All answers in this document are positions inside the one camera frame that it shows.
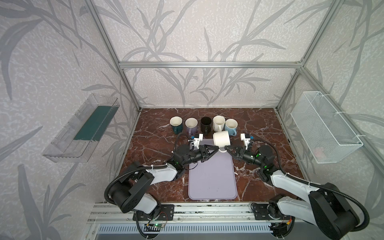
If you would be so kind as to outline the black enamel mug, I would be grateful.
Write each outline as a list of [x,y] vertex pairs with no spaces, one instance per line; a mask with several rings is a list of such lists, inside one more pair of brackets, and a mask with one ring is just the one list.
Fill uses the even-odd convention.
[[212,119],[209,117],[201,118],[201,132],[203,135],[208,135],[212,130]]

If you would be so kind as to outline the cream round mug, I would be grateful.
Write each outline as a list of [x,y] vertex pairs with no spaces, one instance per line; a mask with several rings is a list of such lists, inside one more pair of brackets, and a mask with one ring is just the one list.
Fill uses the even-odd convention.
[[225,149],[225,146],[230,146],[231,141],[230,141],[230,136],[228,131],[221,131],[221,132],[216,132],[213,134],[213,140],[215,146],[219,147],[219,151],[221,153],[226,153],[227,150]]

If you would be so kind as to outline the light blue mug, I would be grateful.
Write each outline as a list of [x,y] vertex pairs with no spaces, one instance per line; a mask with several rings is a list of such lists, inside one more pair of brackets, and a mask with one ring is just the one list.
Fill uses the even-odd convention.
[[238,122],[234,119],[228,119],[225,123],[225,130],[228,131],[229,136],[237,135]]

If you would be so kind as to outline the dark green mug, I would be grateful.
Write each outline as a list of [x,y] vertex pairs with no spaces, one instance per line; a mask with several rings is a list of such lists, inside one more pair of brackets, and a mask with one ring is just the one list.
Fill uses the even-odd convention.
[[172,117],[170,119],[170,125],[175,135],[178,135],[183,131],[183,119],[181,117]]

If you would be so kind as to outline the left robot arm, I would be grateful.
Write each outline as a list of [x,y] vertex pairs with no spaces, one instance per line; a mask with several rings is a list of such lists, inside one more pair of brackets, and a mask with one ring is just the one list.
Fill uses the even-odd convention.
[[122,213],[143,212],[151,218],[161,212],[162,204],[148,194],[150,186],[178,180],[190,164],[203,163],[219,152],[214,145],[200,145],[198,138],[181,133],[177,135],[170,159],[163,165],[145,166],[133,162],[121,175],[112,180],[104,191],[105,201],[118,206]]

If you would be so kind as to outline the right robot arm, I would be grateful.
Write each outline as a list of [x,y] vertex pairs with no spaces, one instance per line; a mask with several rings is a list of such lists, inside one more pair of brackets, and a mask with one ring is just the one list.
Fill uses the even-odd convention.
[[236,160],[257,165],[264,183],[298,197],[276,198],[283,215],[317,226],[331,240],[340,240],[347,233],[362,231],[369,225],[369,212],[359,201],[331,183],[315,184],[285,172],[276,147],[267,141],[263,143],[256,152],[251,151],[251,144],[225,146],[225,150]]

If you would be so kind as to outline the lavender mug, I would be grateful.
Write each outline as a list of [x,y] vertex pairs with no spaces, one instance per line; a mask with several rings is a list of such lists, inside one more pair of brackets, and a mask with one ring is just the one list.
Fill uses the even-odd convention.
[[195,118],[188,118],[185,121],[185,125],[187,128],[187,134],[189,136],[194,136],[198,131],[198,120]]

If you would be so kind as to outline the white faceted mug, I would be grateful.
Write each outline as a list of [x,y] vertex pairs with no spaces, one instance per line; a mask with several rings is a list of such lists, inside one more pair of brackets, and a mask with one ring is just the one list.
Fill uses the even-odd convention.
[[222,132],[225,129],[226,119],[223,116],[215,116],[213,118],[214,132]]

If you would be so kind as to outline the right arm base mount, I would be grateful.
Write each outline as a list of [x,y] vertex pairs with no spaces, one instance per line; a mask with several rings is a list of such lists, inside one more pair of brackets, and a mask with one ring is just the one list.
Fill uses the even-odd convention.
[[255,220],[276,220],[284,222],[291,219],[291,216],[283,215],[276,204],[251,203],[251,211],[254,214]]

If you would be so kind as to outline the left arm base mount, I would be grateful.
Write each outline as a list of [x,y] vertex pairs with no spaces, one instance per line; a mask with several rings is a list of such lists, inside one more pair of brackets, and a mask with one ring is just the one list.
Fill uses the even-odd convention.
[[133,221],[136,221],[139,218],[139,221],[172,221],[175,213],[175,205],[164,204],[160,207],[157,206],[153,212],[146,214],[142,211],[137,211],[134,213]]

